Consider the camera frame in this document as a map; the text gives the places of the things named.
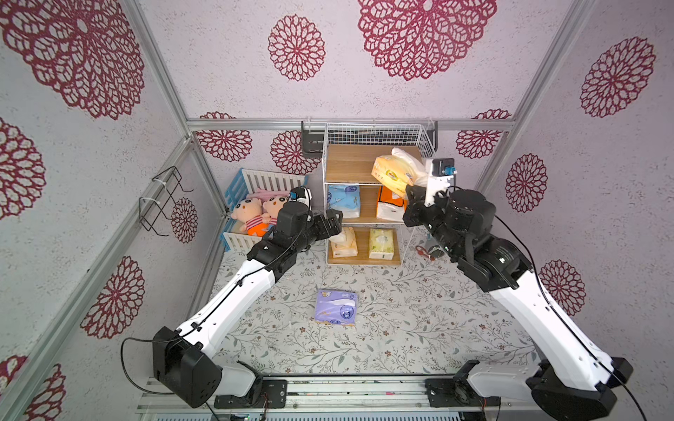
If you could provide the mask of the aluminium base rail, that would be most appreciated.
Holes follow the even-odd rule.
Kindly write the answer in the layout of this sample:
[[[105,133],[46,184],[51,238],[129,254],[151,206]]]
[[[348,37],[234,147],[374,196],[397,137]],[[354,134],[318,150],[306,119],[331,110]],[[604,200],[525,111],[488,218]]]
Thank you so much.
[[[135,420],[546,420],[533,401],[457,393],[451,375],[268,375],[252,405],[145,394]]]

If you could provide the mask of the light blue tissue pack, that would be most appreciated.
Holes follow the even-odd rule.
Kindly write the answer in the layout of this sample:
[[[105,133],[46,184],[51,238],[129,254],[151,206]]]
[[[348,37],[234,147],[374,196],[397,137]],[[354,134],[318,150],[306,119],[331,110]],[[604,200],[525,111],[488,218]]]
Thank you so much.
[[[361,217],[361,194],[358,185],[328,186],[328,208],[340,211],[344,219]]]

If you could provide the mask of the green tissue pack bottom shelf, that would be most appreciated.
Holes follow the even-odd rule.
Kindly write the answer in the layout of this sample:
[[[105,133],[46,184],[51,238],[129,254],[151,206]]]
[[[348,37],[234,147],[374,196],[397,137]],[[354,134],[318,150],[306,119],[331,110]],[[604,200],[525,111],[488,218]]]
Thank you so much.
[[[395,231],[393,229],[370,229],[369,258],[391,261],[395,256]]]

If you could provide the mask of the grey plush toy with scissors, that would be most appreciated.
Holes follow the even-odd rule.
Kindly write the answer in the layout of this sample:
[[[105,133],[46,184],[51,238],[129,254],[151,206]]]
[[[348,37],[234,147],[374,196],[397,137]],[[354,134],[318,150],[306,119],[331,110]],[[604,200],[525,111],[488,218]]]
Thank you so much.
[[[415,247],[415,250],[417,254],[429,261],[437,261],[446,255],[439,242],[433,237],[427,237]]]

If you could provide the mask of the yellow tissue pack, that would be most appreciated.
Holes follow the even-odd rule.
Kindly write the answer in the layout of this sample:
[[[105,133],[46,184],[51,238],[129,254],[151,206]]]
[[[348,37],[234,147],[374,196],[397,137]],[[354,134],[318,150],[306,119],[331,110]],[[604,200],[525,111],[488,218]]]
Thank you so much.
[[[405,200],[408,186],[428,186],[428,172],[421,159],[400,147],[393,147],[388,155],[378,156],[371,174],[386,189]]]

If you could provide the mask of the purple tissue pack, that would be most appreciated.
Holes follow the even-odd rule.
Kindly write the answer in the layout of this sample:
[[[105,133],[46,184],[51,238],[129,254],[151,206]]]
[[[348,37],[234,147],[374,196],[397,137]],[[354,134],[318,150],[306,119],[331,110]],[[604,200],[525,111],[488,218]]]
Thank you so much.
[[[316,296],[314,320],[318,323],[354,326],[358,295],[354,292],[319,289]]]

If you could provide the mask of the plush doll orange outfit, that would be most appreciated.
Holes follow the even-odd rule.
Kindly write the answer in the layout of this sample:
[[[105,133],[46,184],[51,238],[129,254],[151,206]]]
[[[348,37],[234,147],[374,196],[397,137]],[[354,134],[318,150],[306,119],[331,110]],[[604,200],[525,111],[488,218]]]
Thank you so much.
[[[259,199],[244,199],[233,209],[232,219],[240,223],[237,233],[263,237],[270,225],[263,220],[263,208]]]

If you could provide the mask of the blue white toy crib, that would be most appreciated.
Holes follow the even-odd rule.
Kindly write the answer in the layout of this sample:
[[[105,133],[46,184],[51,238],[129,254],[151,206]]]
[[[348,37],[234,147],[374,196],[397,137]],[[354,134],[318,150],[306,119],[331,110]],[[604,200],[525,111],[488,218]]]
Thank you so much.
[[[241,169],[225,191],[228,216],[220,241],[226,251],[248,250],[277,224],[291,190],[305,175]]]

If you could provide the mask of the plush doll pink hat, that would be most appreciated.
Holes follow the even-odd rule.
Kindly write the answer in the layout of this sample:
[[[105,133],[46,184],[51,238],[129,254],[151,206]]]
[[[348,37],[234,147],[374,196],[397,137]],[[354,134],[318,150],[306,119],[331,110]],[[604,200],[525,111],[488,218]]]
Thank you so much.
[[[290,201],[291,191],[267,191],[260,189],[247,195],[247,199],[259,199],[263,208],[263,220],[265,224],[275,226],[277,217],[283,206]]]

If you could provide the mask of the orange tissue pack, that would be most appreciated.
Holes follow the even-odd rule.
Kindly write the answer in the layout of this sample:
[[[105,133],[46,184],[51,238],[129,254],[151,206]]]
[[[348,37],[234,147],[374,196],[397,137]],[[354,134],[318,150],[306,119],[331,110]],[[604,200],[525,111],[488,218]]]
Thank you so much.
[[[401,196],[398,196],[384,186],[379,188],[376,206],[376,214],[378,219],[402,222],[406,209],[407,200]]]

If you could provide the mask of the beige tissue pack bottom shelf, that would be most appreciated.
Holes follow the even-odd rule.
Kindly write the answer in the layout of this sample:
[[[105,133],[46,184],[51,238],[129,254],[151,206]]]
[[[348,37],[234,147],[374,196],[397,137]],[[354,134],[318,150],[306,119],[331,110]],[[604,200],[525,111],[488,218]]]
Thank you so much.
[[[331,256],[343,259],[358,256],[356,233],[353,227],[343,227],[342,231],[329,238]]]

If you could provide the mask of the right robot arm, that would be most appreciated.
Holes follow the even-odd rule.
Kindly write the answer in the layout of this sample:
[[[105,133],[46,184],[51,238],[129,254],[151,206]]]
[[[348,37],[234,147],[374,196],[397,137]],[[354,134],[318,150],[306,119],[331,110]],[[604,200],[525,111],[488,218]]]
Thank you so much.
[[[607,417],[634,369],[611,357],[577,327],[540,281],[526,247],[491,232],[496,207],[470,189],[451,187],[428,196],[407,187],[408,227],[421,226],[442,252],[484,293],[500,303],[542,352],[539,363],[497,368],[469,361],[454,381],[481,398],[530,401],[556,420]]]

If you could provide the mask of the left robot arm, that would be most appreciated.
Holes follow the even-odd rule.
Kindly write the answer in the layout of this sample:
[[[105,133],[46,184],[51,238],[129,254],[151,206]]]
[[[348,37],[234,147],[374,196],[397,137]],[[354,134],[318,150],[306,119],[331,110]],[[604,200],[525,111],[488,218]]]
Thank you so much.
[[[277,224],[250,249],[226,287],[179,327],[163,327],[154,335],[154,378],[191,408],[214,395],[249,394],[255,372],[241,364],[219,366],[214,355],[249,307],[295,265],[299,253],[341,233],[342,219],[339,210],[314,213],[301,202],[284,205]]]

